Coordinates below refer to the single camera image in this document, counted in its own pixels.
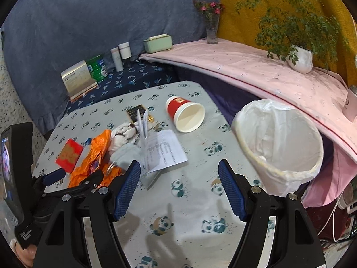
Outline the person's left hand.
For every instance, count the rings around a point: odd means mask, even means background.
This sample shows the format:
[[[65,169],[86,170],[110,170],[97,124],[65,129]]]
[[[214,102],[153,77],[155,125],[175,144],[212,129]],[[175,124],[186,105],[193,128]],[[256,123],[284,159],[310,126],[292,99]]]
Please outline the person's left hand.
[[[37,246],[31,244],[28,246],[28,248],[23,249],[15,238],[11,240],[9,246],[25,267],[33,267]]]

